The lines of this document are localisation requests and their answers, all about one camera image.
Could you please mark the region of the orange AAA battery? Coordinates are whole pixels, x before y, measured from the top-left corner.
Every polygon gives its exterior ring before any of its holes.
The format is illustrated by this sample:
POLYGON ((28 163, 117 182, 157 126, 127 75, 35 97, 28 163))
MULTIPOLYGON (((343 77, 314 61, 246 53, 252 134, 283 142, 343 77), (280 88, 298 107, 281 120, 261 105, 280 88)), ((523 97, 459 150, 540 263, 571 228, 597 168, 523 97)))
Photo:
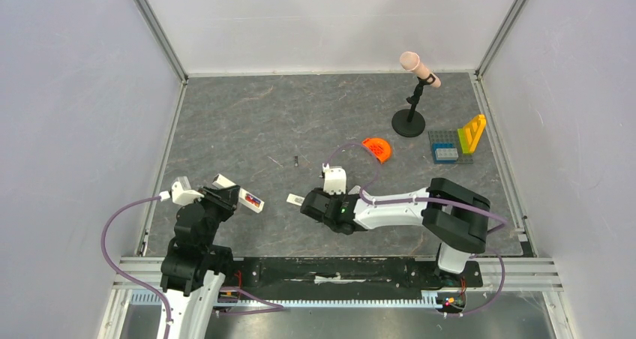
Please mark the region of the orange AAA battery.
POLYGON ((253 206, 254 208, 259 208, 261 206, 261 201, 253 196, 246 196, 245 200, 250 203, 251 206, 253 206))

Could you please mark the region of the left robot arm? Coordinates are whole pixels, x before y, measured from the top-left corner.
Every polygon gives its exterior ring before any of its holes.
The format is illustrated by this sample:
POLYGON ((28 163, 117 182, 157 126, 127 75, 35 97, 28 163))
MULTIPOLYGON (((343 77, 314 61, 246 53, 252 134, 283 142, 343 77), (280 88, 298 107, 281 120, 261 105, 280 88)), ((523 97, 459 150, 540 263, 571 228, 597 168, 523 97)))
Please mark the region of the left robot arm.
POLYGON ((239 204, 240 187, 185 189, 180 182, 160 196, 180 206, 174 237, 161 263, 160 288, 168 303, 165 338, 204 338, 222 285, 236 273, 229 247, 214 244, 221 223, 239 204))

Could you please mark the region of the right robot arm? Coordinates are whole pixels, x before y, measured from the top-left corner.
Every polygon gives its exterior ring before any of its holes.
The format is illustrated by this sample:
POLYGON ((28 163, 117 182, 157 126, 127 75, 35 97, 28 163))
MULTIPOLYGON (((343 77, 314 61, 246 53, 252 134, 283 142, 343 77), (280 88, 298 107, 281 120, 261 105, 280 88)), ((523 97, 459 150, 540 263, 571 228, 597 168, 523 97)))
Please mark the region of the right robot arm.
POLYGON ((441 241, 433 276, 452 285, 463 276, 470 257, 486 251, 491 202, 447 178, 432 178, 427 187, 385 196, 366 190, 329 193, 317 187, 303 199, 300 212, 344 235, 380 227, 424 227, 441 241))

